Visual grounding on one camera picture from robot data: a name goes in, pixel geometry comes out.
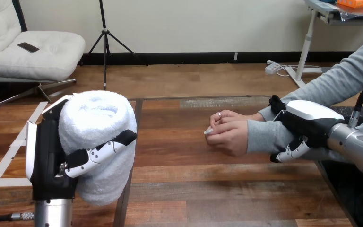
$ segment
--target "gray sleeve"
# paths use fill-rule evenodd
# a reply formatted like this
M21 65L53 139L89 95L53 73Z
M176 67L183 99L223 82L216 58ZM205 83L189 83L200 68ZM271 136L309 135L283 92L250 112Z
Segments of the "gray sleeve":
M363 88L363 45L340 64L314 79L304 87L282 98L284 103L292 100L308 100L324 106L340 103ZM276 115L267 107L259 112L266 121Z
M293 141L293 134L281 122L258 122L248 120L248 146L247 153L260 152L274 154L285 148ZM357 127L363 131L363 125ZM340 154L326 148L310 150L302 156L310 160L335 160L349 162Z

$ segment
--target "white armchair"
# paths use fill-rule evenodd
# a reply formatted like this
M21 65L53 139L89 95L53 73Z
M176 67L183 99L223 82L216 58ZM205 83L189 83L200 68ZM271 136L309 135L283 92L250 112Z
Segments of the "white armchair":
M39 50L30 53L18 46L23 42ZM1 103L13 101L36 91L41 92L50 101L43 89L75 82L75 79L64 79L75 70L85 45L84 39L74 33L21 32L12 1L0 0L0 82L40 82L39 86Z

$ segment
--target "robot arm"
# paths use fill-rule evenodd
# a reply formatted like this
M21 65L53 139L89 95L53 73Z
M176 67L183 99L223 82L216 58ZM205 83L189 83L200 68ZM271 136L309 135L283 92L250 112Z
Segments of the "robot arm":
M308 152L325 147L346 157L363 172L363 132L344 124L342 115L310 101L291 101L275 121L282 124L297 139L280 153L272 155L273 162L286 162Z
M70 227L78 176L93 170L137 138L135 132L125 130L95 148L66 155L58 126L61 110L70 98L64 96L45 109L40 124L27 123L26 175L33 185L36 227Z

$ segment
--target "white rolled towel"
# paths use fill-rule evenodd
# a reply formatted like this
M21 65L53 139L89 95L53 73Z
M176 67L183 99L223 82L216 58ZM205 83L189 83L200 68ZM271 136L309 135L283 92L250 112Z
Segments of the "white rolled towel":
M66 154L94 149L124 130L137 132L136 117L128 100L109 91L75 94L63 107L59 137ZM134 163L136 141L105 163L78 178L77 191L93 205L106 205L118 199Z

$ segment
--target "white tape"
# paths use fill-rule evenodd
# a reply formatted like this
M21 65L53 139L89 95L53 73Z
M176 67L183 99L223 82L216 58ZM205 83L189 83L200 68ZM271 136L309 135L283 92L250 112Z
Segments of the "white tape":
M32 186L27 178L1 178L0 187Z
M26 140L15 140L13 141L13 143L10 145L11 147L22 147L26 145Z
M40 104L37 106L37 108L34 110L33 114L28 119L31 122L35 122L38 120L38 117L41 115L42 111L46 107L48 102L40 102ZM26 139L26 125L24 125L21 132L16 137L16 140L25 140ZM10 162L12 161L12 158L16 155L17 151L19 150L20 146L12 146L9 148L9 150L6 152L3 159L0 161L0 178L5 173L6 169L8 168Z

